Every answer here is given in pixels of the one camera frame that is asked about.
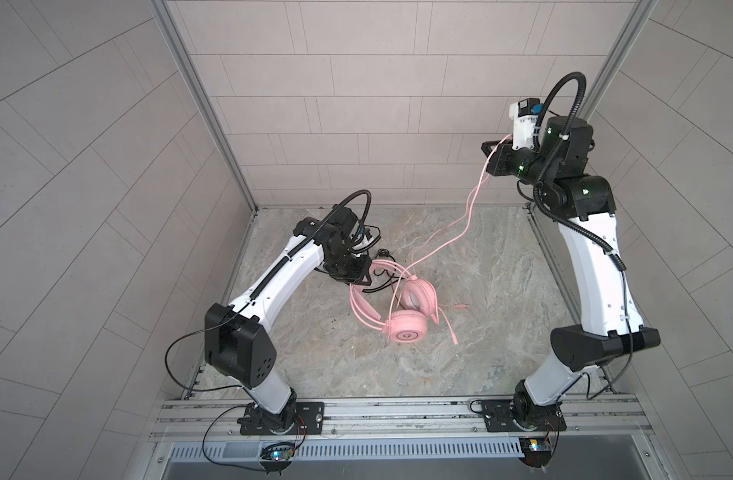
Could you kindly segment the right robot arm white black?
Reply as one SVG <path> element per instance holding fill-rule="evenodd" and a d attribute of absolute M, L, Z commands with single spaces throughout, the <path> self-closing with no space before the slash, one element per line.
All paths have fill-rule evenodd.
<path fill-rule="evenodd" d="M 560 400 L 582 376 L 661 343 L 629 289 L 611 186 L 585 172 L 595 146 L 592 126 L 578 116 L 585 90 L 583 73 L 566 74 L 546 100 L 512 104 L 510 138 L 481 146 L 487 174 L 531 187 L 529 201 L 557 224 L 579 288 L 579 324 L 552 330 L 548 358 L 514 390 L 512 419 L 525 431 L 558 432 Z"/>

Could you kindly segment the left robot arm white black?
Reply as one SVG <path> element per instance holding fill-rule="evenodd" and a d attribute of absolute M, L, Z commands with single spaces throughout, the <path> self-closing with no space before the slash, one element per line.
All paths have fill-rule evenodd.
<path fill-rule="evenodd" d="M 346 285 L 370 284 L 367 237 L 371 192 L 360 189 L 334 205 L 324 219 L 298 222 L 284 251 L 248 290 L 228 305 L 216 303 L 204 316 L 204 361 L 236 380 L 254 400 L 248 423 L 274 434 L 296 425 L 296 392 L 274 369 L 276 348 L 270 331 L 276 317 L 310 273 L 320 270 Z"/>

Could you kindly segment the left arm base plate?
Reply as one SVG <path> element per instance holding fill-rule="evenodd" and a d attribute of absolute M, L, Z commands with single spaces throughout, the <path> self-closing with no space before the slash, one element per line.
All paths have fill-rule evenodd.
<path fill-rule="evenodd" d="M 290 402 L 282 412 L 272 414 L 256 404 L 244 409 L 238 419 L 242 436 L 320 435 L 324 421 L 324 402 Z"/>

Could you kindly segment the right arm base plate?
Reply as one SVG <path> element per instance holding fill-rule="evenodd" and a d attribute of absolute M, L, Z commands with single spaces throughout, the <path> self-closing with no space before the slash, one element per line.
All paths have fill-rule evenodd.
<path fill-rule="evenodd" d="M 489 433 L 564 432 L 566 422 L 557 404 L 533 405 L 528 397 L 471 402 Z"/>

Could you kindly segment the pink headphones with cable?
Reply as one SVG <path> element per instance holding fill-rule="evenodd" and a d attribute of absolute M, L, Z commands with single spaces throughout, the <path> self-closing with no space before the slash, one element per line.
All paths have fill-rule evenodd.
<path fill-rule="evenodd" d="M 487 172 L 482 169 L 476 186 L 470 191 L 465 202 L 464 214 L 451 222 L 453 227 L 462 223 L 464 228 L 450 240 L 440 244 L 422 258 L 410 260 L 406 267 L 392 260 L 376 259 L 372 262 L 370 272 L 383 270 L 393 276 L 389 282 L 391 298 L 386 316 L 381 316 L 367 301 L 363 287 L 350 287 L 350 307 L 362 324 L 383 334 L 387 340 L 395 343 L 414 343 L 428 334 L 428 324 L 440 324 L 447 321 L 443 307 L 438 302 L 434 285 L 416 275 L 416 267 L 438 254 L 443 248 L 460 240 L 468 232 L 472 212 L 479 192 L 485 184 Z"/>

